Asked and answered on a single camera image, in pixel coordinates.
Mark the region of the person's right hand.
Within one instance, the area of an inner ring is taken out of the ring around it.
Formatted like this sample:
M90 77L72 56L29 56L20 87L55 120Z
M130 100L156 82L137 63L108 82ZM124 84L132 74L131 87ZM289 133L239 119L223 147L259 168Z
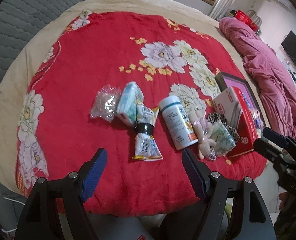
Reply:
M279 211L283 210L283 208L286 206L288 198L289 198L289 193L288 192L282 192L278 196L280 200L279 204Z

